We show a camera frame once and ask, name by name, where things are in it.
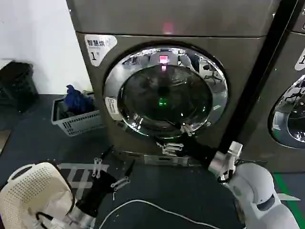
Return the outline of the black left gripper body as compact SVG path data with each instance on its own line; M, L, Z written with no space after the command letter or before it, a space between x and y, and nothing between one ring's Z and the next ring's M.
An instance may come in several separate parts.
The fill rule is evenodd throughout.
M94 177L90 190L76 203L76 207L83 213L96 218L98 209L107 194L113 193L111 184L117 179L105 171L100 172L100 177Z

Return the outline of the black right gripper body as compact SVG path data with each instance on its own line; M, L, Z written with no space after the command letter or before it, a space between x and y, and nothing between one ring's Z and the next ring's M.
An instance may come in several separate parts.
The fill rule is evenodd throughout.
M182 135L182 155L190 156L200 162L203 167L209 167L217 149L202 145L193 136Z

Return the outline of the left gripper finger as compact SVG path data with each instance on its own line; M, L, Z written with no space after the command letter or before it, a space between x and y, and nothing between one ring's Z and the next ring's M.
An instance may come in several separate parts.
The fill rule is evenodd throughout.
M113 191L118 191L119 189L121 189L122 187L124 187L125 185L131 182L130 175L133 171L134 164L135 164L135 160L132 161L132 163L126 170L124 176L121 179L111 184L111 188L113 189Z
M102 162L106 158L106 156L113 151L113 145L107 148L99 157L94 158L93 161L93 169L92 169L92 177L100 178L102 171Z

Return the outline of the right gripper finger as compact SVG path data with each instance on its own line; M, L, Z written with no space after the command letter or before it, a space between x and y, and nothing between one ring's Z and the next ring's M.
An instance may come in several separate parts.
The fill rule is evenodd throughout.
M179 123L179 122L171 122L166 120L168 124L179 130L182 134L187 134L188 136L193 136L193 129L190 125L186 123Z
M162 139L154 137L156 145L162 149L162 153L167 156L177 156L183 150L183 143L165 142Z

